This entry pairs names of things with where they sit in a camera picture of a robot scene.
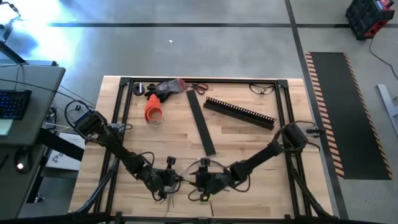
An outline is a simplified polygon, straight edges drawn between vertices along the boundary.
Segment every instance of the black mat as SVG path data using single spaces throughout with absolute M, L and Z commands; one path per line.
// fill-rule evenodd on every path
M 391 180 L 392 173 L 361 90 L 343 53 L 306 53 L 338 177 Z

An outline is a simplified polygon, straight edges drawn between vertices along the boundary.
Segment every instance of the comb-like black bracket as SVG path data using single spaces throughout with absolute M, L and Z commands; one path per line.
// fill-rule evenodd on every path
M 270 130 L 274 129 L 274 122 L 276 121 L 275 118 L 225 103 L 211 97 L 206 97 L 206 102 L 203 104 L 203 107 L 236 119 L 240 119 L 241 121 L 255 124 L 262 128 L 267 128 Z

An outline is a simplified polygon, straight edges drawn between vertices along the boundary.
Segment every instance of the keyboard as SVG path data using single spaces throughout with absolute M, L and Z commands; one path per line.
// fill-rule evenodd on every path
M 31 94 L 30 90 L 0 90 L 0 119 L 22 119 Z

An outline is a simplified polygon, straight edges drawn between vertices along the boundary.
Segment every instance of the red scissors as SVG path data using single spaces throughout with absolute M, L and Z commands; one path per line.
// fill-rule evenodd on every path
M 196 90 L 199 95 L 205 94 L 206 90 L 209 89 L 209 86 L 204 83 L 192 83 L 190 87 Z

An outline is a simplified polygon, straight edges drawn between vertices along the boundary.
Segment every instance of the concrete floor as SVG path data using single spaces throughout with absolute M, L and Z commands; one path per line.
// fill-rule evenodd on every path
M 23 18 L 31 22 L 16 26 L 7 45 L 25 59 L 57 61 L 67 69 L 62 85 L 94 103 L 104 75 L 303 78 L 291 28 L 43 25 L 44 21 L 286 24 L 289 17 L 284 1 L 43 1 L 50 9 L 31 1 L 14 2 Z M 290 2 L 299 24 L 347 23 L 344 13 L 349 1 Z M 398 16 L 390 23 L 398 24 Z M 398 95 L 398 80 L 390 68 L 369 53 L 369 40 L 357 41 L 349 29 L 302 28 L 298 33 L 304 51 L 348 54 L 392 172 L 397 175 L 398 137 L 375 88 L 378 83 L 386 84 L 390 95 Z M 398 69 L 397 36 L 397 28 L 383 29 L 374 40 L 373 51 Z M 56 102 L 63 108 L 68 100 L 57 96 Z M 398 220 L 396 179 L 340 180 L 340 185 L 350 219 Z M 46 200 L 26 205 L 20 216 L 67 212 L 73 186 L 74 180 L 46 179 L 40 190 Z

